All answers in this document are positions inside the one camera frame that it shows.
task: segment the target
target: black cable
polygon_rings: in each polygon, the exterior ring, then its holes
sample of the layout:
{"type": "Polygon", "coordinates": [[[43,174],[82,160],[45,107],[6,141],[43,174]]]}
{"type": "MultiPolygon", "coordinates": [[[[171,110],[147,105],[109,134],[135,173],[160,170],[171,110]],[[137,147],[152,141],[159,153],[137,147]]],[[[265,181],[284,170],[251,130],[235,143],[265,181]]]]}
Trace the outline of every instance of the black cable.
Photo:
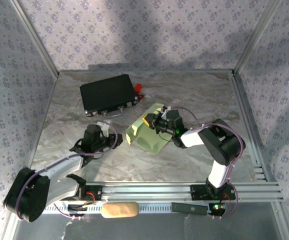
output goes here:
{"type": "Polygon", "coordinates": [[[165,140],[165,141],[167,141],[168,143],[169,143],[169,142],[172,142],[172,140],[167,140],[167,139],[164,139],[162,136],[160,136],[160,132],[158,133],[158,135],[159,135],[159,137],[160,137],[162,140],[165,140]]]}

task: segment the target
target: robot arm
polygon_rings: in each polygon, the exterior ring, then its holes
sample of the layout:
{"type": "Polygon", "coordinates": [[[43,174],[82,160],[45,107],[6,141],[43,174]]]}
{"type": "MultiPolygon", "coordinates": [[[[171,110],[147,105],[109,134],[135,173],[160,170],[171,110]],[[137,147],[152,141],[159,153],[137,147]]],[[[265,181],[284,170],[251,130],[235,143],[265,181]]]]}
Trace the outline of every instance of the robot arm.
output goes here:
{"type": "MultiPolygon", "coordinates": [[[[241,152],[239,139],[221,119],[197,129],[187,129],[178,110],[168,111],[166,119],[163,119],[162,116],[161,112],[149,113],[143,118],[143,121],[157,134],[160,132],[171,134],[172,141],[178,148],[185,149],[202,144],[206,146],[214,159],[211,173],[206,179],[206,191],[212,197],[216,197],[226,186],[226,177],[231,163],[241,152]]],[[[244,149],[246,144],[243,140],[242,143],[244,149]]]]}
{"type": "Polygon", "coordinates": [[[63,157],[38,170],[28,167],[20,170],[3,201],[3,206],[20,218],[33,222],[46,206],[58,200],[75,196],[80,200],[89,200],[90,196],[86,195],[86,181],[71,173],[94,159],[93,153],[102,152],[109,147],[114,149],[122,141],[121,134],[110,134],[105,125],[88,125],[83,138],[63,157]]]}

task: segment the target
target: wire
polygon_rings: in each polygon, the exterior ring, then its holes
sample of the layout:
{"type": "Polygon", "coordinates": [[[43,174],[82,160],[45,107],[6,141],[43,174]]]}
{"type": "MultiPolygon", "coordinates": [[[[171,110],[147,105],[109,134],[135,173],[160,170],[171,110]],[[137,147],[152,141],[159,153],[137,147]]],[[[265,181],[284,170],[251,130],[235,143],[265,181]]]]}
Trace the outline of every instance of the wire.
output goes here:
{"type": "Polygon", "coordinates": [[[112,145],[111,147],[109,147],[108,150],[102,151],[102,152],[92,152],[92,153],[84,153],[84,152],[82,152],[82,153],[75,153],[75,154],[72,154],[72,155],[70,155],[70,156],[65,156],[64,158],[62,158],[62,159],[60,159],[59,161],[51,164],[50,166],[47,166],[46,168],[41,169],[40,171],[35,172],[35,173],[34,173],[31,177],[29,177],[29,179],[24,183],[23,187],[21,188],[21,190],[20,190],[20,192],[19,192],[18,198],[16,199],[16,202],[15,202],[15,213],[16,213],[17,217],[18,217],[20,220],[24,220],[24,219],[20,216],[20,214],[19,214],[19,206],[20,206],[21,197],[23,196],[23,194],[24,194],[24,192],[25,192],[28,184],[29,184],[36,176],[38,176],[38,175],[41,174],[41,173],[44,173],[44,172],[48,171],[49,169],[52,169],[53,167],[55,167],[55,166],[63,163],[63,162],[66,161],[66,160],[69,160],[69,159],[71,159],[71,158],[74,158],[74,157],[77,157],[77,156],[95,156],[95,155],[105,154],[105,153],[109,152],[110,150],[112,150],[112,149],[116,146],[116,144],[117,144],[117,142],[118,142],[118,133],[117,133],[116,129],[114,128],[114,126],[111,125],[110,123],[106,122],[106,121],[97,120],[96,122],[108,124],[109,127],[112,128],[112,130],[114,131],[114,134],[115,134],[115,140],[114,140],[113,145],[112,145]]]}
{"type": "Polygon", "coordinates": [[[229,165],[228,172],[227,172],[227,174],[225,176],[225,182],[233,188],[234,194],[235,194],[234,207],[231,210],[231,212],[229,212],[228,214],[225,215],[226,217],[228,217],[228,216],[232,215],[236,211],[237,205],[238,205],[238,192],[237,192],[236,187],[230,182],[230,174],[231,174],[231,171],[233,170],[233,168],[235,167],[235,164],[236,164],[237,160],[242,156],[242,154],[244,152],[244,142],[243,142],[243,139],[241,138],[241,136],[235,130],[233,130],[231,127],[228,127],[228,126],[220,124],[220,123],[208,123],[206,125],[202,125],[201,127],[193,129],[192,131],[202,130],[202,129],[208,128],[210,126],[217,126],[217,127],[224,128],[224,129],[230,131],[233,135],[236,136],[236,138],[238,139],[238,141],[240,143],[240,153],[238,154],[238,156],[229,165]]]}
{"type": "Polygon", "coordinates": [[[98,160],[98,159],[101,159],[104,155],[102,154],[101,157],[98,157],[98,158],[93,158],[94,160],[98,160]]]}
{"type": "Polygon", "coordinates": [[[161,135],[160,135],[160,132],[158,133],[159,137],[162,139],[162,140],[165,140],[167,141],[168,143],[172,142],[172,140],[167,140],[167,139],[164,139],[161,135]]]}
{"type": "Polygon", "coordinates": [[[67,215],[67,214],[65,214],[64,212],[62,212],[62,211],[57,207],[57,205],[56,205],[55,203],[54,203],[53,205],[54,205],[54,207],[58,210],[58,212],[59,212],[62,216],[66,217],[66,218],[70,218],[70,219],[74,218],[74,216],[70,216],[70,215],[67,215]]]}
{"type": "Polygon", "coordinates": [[[224,197],[224,196],[226,196],[227,197],[227,199],[229,200],[229,203],[228,203],[228,205],[227,206],[229,206],[230,205],[230,201],[231,201],[231,199],[230,199],[230,197],[229,197],[229,195],[228,194],[226,194],[225,192],[222,194],[222,197],[224,197]]]}
{"type": "Polygon", "coordinates": [[[230,216],[231,214],[233,214],[233,213],[236,211],[236,209],[237,209],[237,206],[238,206],[238,191],[237,191],[235,185],[233,185],[231,182],[227,181],[226,183],[233,188],[233,190],[234,190],[234,195],[235,195],[235,204],[234,204],[234,206],[233,206],[233,209],[232,209],[228,214],[225,215],[225,217],[229,217],[229,216],[230,216]]]}
{"type": "Polygon", "coordinates": [[[95,195],[91,192],[91,191],[87,191],[85,194],[89,194],[93,197],[93,201],[95,202],[96,201],[96,197],[95,195]]]}
{"type": "Polygon", "coordinates": [[[171,107],[171,109],[183,109],[183,110],[186,110],[187,112],[189,112],[193,118],[198,122],[198,118],[194,115],[194,113],[192,111],[190,111],[189,109],[185,108],[185,107],[182,107],[182,106],[174,106],[174,107],[171,107]]]}

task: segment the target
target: metal bracket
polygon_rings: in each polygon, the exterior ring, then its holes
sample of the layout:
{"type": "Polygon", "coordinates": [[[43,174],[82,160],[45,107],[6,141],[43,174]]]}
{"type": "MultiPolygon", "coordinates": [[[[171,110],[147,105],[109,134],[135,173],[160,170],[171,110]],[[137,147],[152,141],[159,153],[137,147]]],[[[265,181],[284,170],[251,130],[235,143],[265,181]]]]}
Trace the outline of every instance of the metal bracket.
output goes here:
{"type": "Polygon", "coordinates": [[[86,185],[85,186],[86,193],[92,193],[96,201],[101,201],[101,197],[103,194],[103,186],[101,185],[86,185]]]}
{"type": "Polygon", "coordinates": [[[230,200],[235,200],[236,199],[236,195],[235,195],[235,191],[234,188],[228,184],[225,185],[224,188],[222,188],[215,197],[212,197],[208,192],[207,192],[207,188],[206,185],[191,185],[190,186],[190,193],[191,193],[191,200],[193,201],[208,201],[208,200],[219,200],[221,201],[226,200],[226,198],[224,197],[224,195],[227,195],[230,200]]]}

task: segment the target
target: red object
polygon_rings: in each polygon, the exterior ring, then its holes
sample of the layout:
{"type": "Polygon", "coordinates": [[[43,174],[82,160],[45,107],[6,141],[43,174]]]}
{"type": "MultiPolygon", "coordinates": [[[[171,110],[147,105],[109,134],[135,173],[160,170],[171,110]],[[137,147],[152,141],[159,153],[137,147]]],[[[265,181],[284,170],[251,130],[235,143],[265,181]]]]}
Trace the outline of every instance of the red object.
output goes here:
{"type": "Polygon", "coordinates": [[[95,195],[91,191],[87,191],[86,194],[89,194],[93,197],[93,202],[96,201],[95,195]]]}
{"type": "Polygon", "coordinates": [[[226,197],[228,198],[228,200],[229,200],[229,203],[228,203],[228,205],[227,205],[227,206],[229,206],[229,205],[230,205],[230,201],[231,201],[231,199],[230,199],[229,195],[228,195],[228,194],[226,194],[225,192],[223,193],[222,197],[224,197],[224,196],[226,196],[226,197]]]}
{"type": "Polygon", "coordinates": [[[140,94],[142,87],[143,87],[143,86],[142,86],[140,83],[137,83],[137,84],[135,85],[135,87],[134,87],[134,92],[135,92],[136,94],[140,94]]]}

